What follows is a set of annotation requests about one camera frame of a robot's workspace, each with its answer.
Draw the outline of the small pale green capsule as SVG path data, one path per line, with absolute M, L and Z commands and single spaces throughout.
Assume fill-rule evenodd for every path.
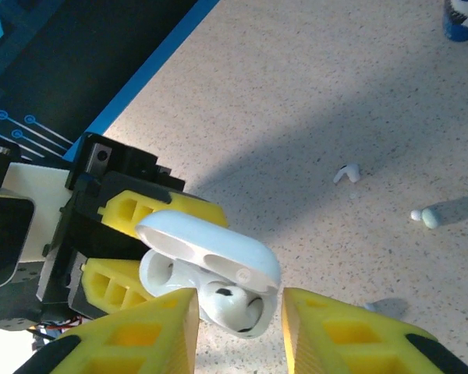
M 437 212 L 431 208 L 412 210 L 409 215 L 413 221 L 422 222 L 429 229 L 435 229 L 441 225 L 440 217 Z

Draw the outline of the blue white paper cup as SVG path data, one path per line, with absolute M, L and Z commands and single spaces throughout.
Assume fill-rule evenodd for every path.
M 468 41 L 468 0 L 444 0 L 442 29 L 450 41 Z

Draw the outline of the small grey cylinder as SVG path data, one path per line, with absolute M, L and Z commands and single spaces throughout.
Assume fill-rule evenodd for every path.
M 361 179 L 360 166 L 358 164 L 346 164 L 342 166 L 335 174 L 333 183 L 337 184 L 346 176 L 352 183 L 357 183 Z

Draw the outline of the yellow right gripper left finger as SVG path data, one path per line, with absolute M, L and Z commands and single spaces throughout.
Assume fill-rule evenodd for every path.
M 194 374 L 199 322 L 181 288 L 72 328 L 13 374 Z

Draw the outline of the white wireless earbud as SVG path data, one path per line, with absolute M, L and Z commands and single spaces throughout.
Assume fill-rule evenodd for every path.
M 207 283 L 198 291 L 205 321 L 244 339 L 254 337 L 264 311 L 261 296 L 240 286 L 219 281 Z

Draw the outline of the white earbud charging case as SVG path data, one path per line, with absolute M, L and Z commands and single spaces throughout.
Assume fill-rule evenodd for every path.
M 162 210 L 137 226 L 148 247 L 140 261 L 144 289 L 155 297 L 210 282 L 234 284 L 261 296 L 264 311 L 254 339 L 269 327 L 282 272 L 276 255 L 258 240 L 187 213 Z

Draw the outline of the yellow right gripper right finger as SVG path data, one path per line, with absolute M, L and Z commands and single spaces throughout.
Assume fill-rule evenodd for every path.
M 282 292 L 288 374 L 468 374 L 426 330 L 302 288 Z

